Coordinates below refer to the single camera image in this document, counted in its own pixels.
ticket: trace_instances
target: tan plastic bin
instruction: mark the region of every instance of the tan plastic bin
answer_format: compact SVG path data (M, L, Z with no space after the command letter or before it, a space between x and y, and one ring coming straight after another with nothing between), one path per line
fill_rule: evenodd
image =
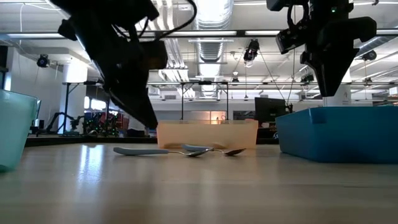
M161 149L181 144L255 149L257 129L257 121L160 121L157 142Z

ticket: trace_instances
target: computer monitor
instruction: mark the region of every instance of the computer monitor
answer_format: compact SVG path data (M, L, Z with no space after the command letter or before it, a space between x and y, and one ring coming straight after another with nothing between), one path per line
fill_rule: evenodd
M256 97L254 103L256 107L255 119L259 121L259 124L274 122L275 118L289 113L286 111L285 100Z

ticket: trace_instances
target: spoon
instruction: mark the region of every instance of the spoon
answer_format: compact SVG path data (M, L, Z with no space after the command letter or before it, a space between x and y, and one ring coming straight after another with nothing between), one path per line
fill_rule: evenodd
M187 157L196 157L210 152L212 148L202 149L201 151L193 151L191 153L183 153L178 151L169 151L166 149L128 149L122 147L114 147L113 151L125 156L144 156L144 155L156 155L156 154L168 154L178 153Z
M188 152L197 152L197 151L204 151L209 149L209 147L203 147L203 146L190 146L190 145L186 145L183 144L182 145L183 149L187 150ZM232 149L230 151L223 151L223 150L219 150L219 149L214 149L211 148L210 151L218 151L218 152L222 152L224 155L226 156L235 156L243 151L245 151L246 149Z

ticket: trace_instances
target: plastic bin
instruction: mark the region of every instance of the plastic bin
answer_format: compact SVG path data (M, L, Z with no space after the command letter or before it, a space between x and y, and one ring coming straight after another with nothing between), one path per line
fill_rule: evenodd
M161 149L181 144L255 149L257 129L257 121L159 121L157 142Z
M18 165L36 106L34 97L0 90L0 172Z
M317 162L398 163L398 108L312 108L276 119L280 150Z

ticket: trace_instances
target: table surface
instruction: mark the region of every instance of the table surface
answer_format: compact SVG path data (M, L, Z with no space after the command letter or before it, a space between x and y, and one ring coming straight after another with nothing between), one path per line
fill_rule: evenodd
M0 174L0 223L397 223L398 166L319 164L259 146L119 156L116 144L30 147ZM156 148L156 145L117 144Z

